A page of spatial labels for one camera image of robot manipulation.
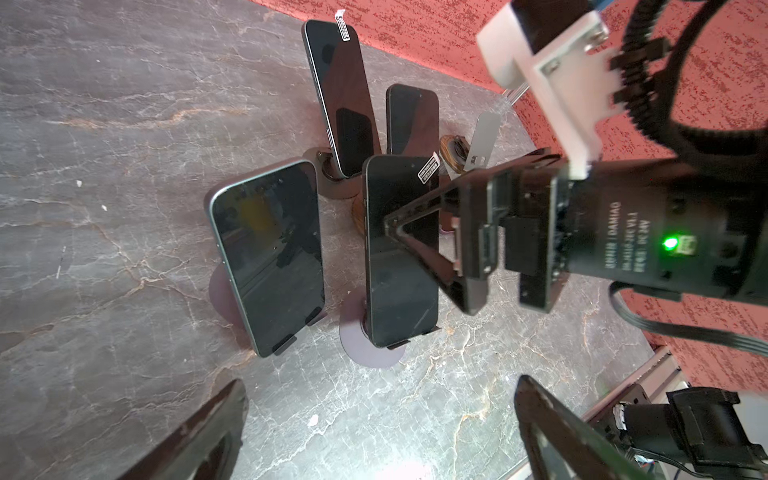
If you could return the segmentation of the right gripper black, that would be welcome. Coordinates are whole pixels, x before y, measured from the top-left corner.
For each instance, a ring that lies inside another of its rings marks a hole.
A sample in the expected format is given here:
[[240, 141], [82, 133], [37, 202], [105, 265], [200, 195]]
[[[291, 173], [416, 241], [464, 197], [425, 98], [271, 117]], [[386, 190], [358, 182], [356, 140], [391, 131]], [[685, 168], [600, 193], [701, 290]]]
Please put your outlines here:
[[[463, 220], [455, 260], [406, 231], [438, 212]], [[767, 188], [709, 177], [676, 160], [601, 163], [572, 181], [549, 149], [475, 169], [384, 217], [386, 235], [467, 315], [498, 268], [520, 302], [549, 311], [571, 274], [654, 295], [767, 302]]]

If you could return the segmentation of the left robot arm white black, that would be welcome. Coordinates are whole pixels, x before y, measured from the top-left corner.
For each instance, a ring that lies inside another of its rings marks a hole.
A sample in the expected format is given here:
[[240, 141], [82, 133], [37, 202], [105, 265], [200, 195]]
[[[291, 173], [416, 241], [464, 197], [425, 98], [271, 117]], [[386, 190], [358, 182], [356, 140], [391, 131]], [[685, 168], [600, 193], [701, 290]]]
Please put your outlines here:
[[[767, 453], [749, 440], [736, 392], [695, 387], [661, 404], [624, 400], [588, 424], [528, 375], [514, 408], [536, 479], [647, 479], [632, 459], [659, 460], [700, 479], [764, 479]], [[243, 382], [229, 382], [143, 459], [125, 479], [228, 479], [248, 411]]]

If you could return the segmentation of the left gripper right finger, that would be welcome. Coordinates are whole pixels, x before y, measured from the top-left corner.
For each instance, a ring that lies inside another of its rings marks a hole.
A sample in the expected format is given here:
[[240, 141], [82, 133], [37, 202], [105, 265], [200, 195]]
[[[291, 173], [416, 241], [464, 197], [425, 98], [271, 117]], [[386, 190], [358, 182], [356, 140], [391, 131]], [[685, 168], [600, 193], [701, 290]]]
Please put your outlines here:
[[519, 432], [535, 479], [648, 479], [533, 377], [514, 395]]

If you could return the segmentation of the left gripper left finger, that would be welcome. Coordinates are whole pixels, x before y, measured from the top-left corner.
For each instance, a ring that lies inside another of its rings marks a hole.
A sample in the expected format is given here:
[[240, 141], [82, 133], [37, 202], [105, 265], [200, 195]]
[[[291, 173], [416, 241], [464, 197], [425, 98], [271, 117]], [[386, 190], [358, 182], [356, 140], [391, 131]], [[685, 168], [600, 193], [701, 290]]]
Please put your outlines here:
[[121, 478], [229, 479], [243, 445], [248, 407], [242, 380], [229, 382]]

